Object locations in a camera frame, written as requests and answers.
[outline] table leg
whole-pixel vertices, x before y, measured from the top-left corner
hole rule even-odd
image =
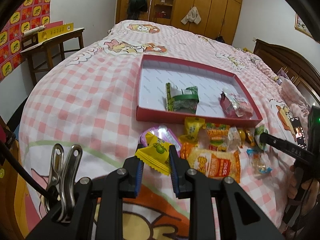
[[[53,62],[52,62],[52,55],[51,55],[50,48],[46,48],[45,58],[46,58],[46,61],[47,61],[48,68],[50,70],[53,69]]]
[[[36,86],[37,79],[36,79],[36,74],[34,72],[32,55],[28,55],[27,59],[28,59],[28,66],[29,66],[29,70],[30,70],[31,80],[32,80],[33,85]]]
[[[79,39],[79,47],[80,47],[80,49],[83,49],[83,48],[84,48],[84,45],[83,45],[82,33],[80,34],[80,36],[78,37],[78,39]]]
[[[63,42],[59,44],[59,47],[60,47],[60,53],[61,53],[61,60],[65,60],[66,56],[64,55]]]

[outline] phone screen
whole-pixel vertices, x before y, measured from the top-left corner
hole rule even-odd
[[[301,148],[306,148],[306,138],[304,137],[304,132],[300,123],[300,119],[298,117],[290,118],[291,124],[293,126],[293,130],[296,134],[296,139],[298,146]]]

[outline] paper roll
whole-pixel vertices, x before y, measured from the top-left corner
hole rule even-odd
[[[26,32],[24,32],[24,33],[22,34],[22,37],[26,37],[26,36],[29,36],[29,35],[31,35],[31,34],[37,33],[37,32],[39,32],[39,31],[43,30],[44,28],[45,28],[45,26],[44,26],[44,25],[41,25],[41,26],[39,26],[39,27],[33,28],[33,29],[31,29],[31,30],[28,30],[28,31],[26,31]]]

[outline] black cable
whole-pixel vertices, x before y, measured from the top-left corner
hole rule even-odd
[[[39,192],[46,199],[52,201],[53,203],[57,202],[57,199],[49,194],[44,188],[42,188],[26,170],[20,165],[20,163],[13,157],[7,146],[0,141],[0,153],[6,158],[10,165],[18,172],[18,174],[37,192]]]
[[[312,180],[311,180],[311,182],[310,182],[310,184],[309,184],[309,187],[308,187],[308,189],[307,189],[306,193],[304,194],[304,196],[303,196],[303,198],[302,198],[302,201],[301,201],[301,208],[300,208],[299,216],[298,216],[297,229],[296,229],[296,231],[294,232],[294,236],[293,236],[293,239],[292,239],[292,240],[295,240],[295,239],[296,239],[297,232],[299,231],[299,229],[298,229],[298,228],[299,228],[300,216],[301,216],[301,210],[302,210],[302,207],[303,207],[304,199],[305,199],[305,198],[306,198],[306,196],[308,195],[308,192],[309,192],[309,190],[310,190],[310,188],[311,188],[311,185],[312,185],[312,183],[313,183],[313,180],[314,180],[314,179],[312,179]]]

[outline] gold picture frame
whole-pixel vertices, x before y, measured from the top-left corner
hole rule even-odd
[[[308,35],[310,38],[313,38],[311,33],[309,32],[308,28],[303,23],[303,21],[301,20],[301,18],[299,17],[298,14],[296,14],[296,23],[295,23],[294,28],[297,31],[302,32],[303,34]]]

